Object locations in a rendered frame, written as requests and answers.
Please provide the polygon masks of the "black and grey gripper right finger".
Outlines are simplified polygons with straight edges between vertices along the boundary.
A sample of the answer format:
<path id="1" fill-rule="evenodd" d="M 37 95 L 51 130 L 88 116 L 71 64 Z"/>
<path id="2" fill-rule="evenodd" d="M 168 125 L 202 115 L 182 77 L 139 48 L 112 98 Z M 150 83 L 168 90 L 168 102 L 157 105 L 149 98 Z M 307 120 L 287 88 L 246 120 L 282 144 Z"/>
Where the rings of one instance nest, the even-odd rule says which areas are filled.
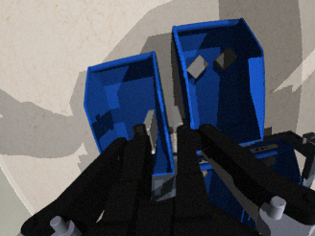
<path id="1" fill-rule="evenodd" d="M 259 234 L 311 235 L 314 190 L 280 176 L 211 124 L 194 130 L 181 118 L 178 106 L 172 106 L 172 112 L 177 130 L 174 236 L 217 236 L 196 150 L 256 222 Z"/>

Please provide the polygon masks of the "grey metal shelf rack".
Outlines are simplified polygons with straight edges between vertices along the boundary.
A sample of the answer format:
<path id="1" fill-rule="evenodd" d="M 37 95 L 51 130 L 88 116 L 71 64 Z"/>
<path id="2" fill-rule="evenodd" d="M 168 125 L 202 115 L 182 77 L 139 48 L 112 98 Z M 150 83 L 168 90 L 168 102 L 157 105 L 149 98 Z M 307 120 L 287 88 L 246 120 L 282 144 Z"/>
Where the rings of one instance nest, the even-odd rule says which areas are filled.
<path id="1" fill-rule="evenodd" d="M 310 188 L 315 177 L 315 133 L 309 132 L 303 134 L 303 137 L 293 131 L 286 131 L 263 137 L 263 141 L 258 141 L 243 147 L 265 143 L 273 140 L 283 139 L 291 144 L 296 151 L 306 157 L 303 172 L 302 185 Z M 313 144 L 312 144 L 313 143 Z M 175 197 L 176 174 L 177 174 L 177 153 L 173 153 L 175 174 L 152 177 L 152 199 L 151 201 L 162 201 Z"/>

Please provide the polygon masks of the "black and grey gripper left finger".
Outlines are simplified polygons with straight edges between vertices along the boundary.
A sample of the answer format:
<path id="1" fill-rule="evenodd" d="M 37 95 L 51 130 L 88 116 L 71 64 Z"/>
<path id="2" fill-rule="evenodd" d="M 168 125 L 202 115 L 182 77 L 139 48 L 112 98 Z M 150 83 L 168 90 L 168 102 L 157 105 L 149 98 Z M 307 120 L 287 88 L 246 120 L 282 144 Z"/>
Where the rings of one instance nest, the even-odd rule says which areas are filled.
<path id="1" fill-rule="evenodd" d="M 113 140 L 56 200 L 21 226 L 21 234 L 81 236 L 104 211 L 91 236 L 134 236 L 138 201 L 152 199 L 158 135 L 154 109 L 143 124 L 133 126 L 133 134 L 128 141 Z"/>

